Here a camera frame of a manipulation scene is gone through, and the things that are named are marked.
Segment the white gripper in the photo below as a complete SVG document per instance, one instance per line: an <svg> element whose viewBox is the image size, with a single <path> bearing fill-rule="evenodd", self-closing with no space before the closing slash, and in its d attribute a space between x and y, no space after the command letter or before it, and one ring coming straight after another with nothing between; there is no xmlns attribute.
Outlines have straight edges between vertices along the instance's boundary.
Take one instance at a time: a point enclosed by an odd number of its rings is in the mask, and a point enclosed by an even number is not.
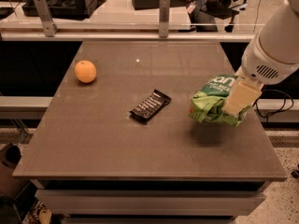
<svg viewBox="0 0 299 224"><path fill-rule="evenodd" d="M222 111L235 116L262 94L263 85L285 80L299 67L298 40L258 33L248 44L235 72L238 79L224 101Z"/></svg>

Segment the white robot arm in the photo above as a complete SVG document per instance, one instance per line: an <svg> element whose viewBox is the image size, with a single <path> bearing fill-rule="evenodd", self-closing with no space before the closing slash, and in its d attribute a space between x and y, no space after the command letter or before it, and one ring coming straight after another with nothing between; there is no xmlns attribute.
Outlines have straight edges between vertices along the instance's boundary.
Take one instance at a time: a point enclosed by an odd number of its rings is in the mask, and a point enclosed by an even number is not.
<svg viewBox="0 0 299 224"><path fill-rule="evenodd" d="M299 0L285 0L245 49L222 111L236 115L261 96L263 85L280 83L298 66Z"/></svg>

